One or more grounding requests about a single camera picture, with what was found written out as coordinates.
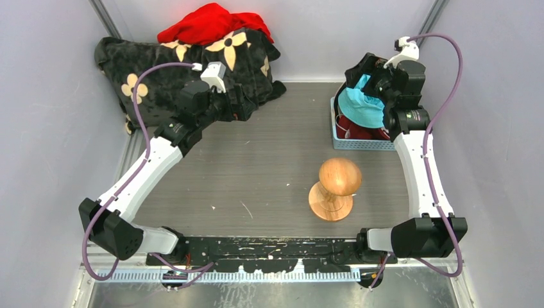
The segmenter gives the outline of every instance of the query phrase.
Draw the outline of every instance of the red blanket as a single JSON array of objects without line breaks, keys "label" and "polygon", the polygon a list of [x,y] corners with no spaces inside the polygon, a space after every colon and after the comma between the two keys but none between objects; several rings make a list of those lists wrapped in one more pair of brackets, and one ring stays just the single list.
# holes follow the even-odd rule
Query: red blanket
[{"label": "red blanket", "polygon": [[186,44],[207,45],[240,28],[262,31],[270,43],[270,31],[256,13],[231,14],[217,3],[209,3],[185,16],[157,35],[159,43],[180,40]]}]

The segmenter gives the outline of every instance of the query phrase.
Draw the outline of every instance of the white wall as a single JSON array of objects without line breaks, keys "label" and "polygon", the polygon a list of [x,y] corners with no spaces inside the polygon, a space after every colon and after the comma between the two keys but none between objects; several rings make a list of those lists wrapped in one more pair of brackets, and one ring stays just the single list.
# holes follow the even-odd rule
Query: white wall
[{"label": "white wall", "polygon": [[[461,243],[482,307],[541,307],[544,279],[544,2],[450,1],[434,31],[464,54],[459,92],[435,129],[448,199],[466,217]],[[429,38],[423,104],[435,114],[455,79],[455,51]]]},{"label": "white wall", "polygon": [[[157,33],[209,0],[103,0],[123,38],[156,42]],[[393,42],[415,35],[434,0],[223,0],[232,13],[255,12],[282,56],[271,64],[279,80],[343,80],[367,51],[389,57]]]},{"label": "white wall", "polygon": [[94,65],[88,1],[0,3],[0,307],[67,307],[78,205],[114,181],[123,115]]}]

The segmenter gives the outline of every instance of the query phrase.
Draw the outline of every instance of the wooden table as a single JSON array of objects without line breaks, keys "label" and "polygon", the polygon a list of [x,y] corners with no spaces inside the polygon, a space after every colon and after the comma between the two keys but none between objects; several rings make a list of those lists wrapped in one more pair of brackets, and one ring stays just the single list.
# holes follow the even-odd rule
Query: wooden table
[{"label": "wooden table", "polygon": [[[330,98],[337,83],[287,83],[287,93],[247,122],[214,123],[148,196],[135,223],[185,235],[355,237],[408,217],[408,195],[394,151],[332,147]],[[351,214],[322,221],[309,208],[321,164],[347,157],[363,182]]]}]

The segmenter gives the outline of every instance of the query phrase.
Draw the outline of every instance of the floral blanket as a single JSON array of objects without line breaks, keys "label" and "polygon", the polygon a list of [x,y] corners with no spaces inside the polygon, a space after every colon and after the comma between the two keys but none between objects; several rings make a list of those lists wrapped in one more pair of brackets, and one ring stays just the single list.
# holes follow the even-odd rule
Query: floral blanket
[{"label": "floral blanket", "polygon": [[[138,122],[131,95],[138,76],[158,64],[167,62],[201,63],[220,61],[226,65],[223,81],[231,103],[242,106],[240,114],[225,115],[221,121],[246,121],[259,105],[280,97],[285,86],[273,81],[269,63],[280,52],[265,34],[241,28],[207,46],[129,42],[113,37],[100,40],[94,52],[96,64],[113,85],[119,104],[126,114],[126,129],[132,133]],[[184,67],[167,67],[146,76],[138,86],[137,103],[146,126],[159,125],[175,116],[180,89],[200,80],[201,72]]]}]

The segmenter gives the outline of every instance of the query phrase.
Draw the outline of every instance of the wooden knob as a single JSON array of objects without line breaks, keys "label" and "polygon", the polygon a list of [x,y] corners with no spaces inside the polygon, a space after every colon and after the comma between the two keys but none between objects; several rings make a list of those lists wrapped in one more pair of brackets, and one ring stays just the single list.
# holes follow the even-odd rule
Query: wooden knob
[{"label": "wooden knob", "polygon": [[352,194],[361,183],[361,170],[354,162],[347,158],[331,158],[321,165],[319,182],[310,189],[310,208],[327,221],[344,219],[352,211]]}]

